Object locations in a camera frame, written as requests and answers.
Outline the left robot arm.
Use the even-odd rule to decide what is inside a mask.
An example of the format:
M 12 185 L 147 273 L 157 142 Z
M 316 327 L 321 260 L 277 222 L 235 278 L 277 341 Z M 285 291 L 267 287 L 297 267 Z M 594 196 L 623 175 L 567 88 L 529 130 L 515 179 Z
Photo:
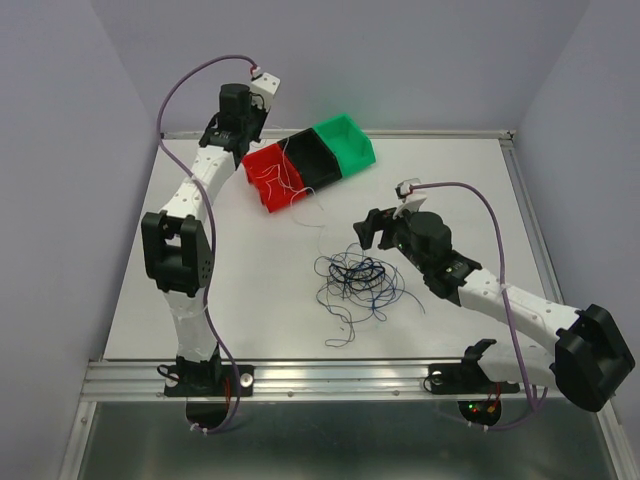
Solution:
M 209 121 L 187 166 L 159 148 L 185 173 L 177 191 L 157 212 L 141 219 L 147 276 L 164 294 L 169 306 L 178 350 L 176 361 L 191 366 L 188 382 L 199 393 L 215 392 L 223 371 L 211 360 L 219 356 L 220 341 L 211 328 L 206 306 L 215 261 L 212 205 L 226 181 L 236 172 L 250 144 L 260 140 L 280 79 L 260 74 L 250 84 L 221 86 L 219 111 Z

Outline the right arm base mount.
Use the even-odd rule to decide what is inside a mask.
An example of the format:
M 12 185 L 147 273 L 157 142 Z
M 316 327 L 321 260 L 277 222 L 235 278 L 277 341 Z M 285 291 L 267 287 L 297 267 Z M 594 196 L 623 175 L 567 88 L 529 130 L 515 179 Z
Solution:
M 434 395 L 515 394 L 516 383 L 491 381 L 476 364 L 431 364 L 423 379 L 423 388 Z

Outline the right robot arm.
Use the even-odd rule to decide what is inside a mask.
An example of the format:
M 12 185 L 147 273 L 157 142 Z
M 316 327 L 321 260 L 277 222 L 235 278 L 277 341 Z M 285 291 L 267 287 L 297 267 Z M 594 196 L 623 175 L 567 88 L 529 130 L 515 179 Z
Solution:
M 561 305 L 501 283 L 453 249 L 451 231 L 435 213 L 373 209 L 354 230 L 363 249 L 380 233 L 379 249 L 397 249 L 438 298 L 489 316 L 536 342 L 533 349 L 516 350 L 514 361 L 492 339 L 468 348 L 460 378 L 472 390 L 497 382 L 530 382 L 555 388 L 575 406 L 598 412 L 635 368 L 608 310 L 596 304 L 585 309 Z

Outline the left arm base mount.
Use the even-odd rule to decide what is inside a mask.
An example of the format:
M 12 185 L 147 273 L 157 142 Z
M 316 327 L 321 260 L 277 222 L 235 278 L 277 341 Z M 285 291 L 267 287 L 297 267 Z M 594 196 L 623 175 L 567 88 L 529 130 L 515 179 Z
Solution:
M 250 364 L 239 364 L 241 377 L 240 388 L 237 388 L 236 376 L 230 364 L 221 366 L 220 378 L 187 380 L 177 373 L 176 365 L 160 364 L 157 373 L 165 380 L 164 395 L 169 398 L 187 397 L 251 397 L 253 395 L 253 380 L 255 367 Z

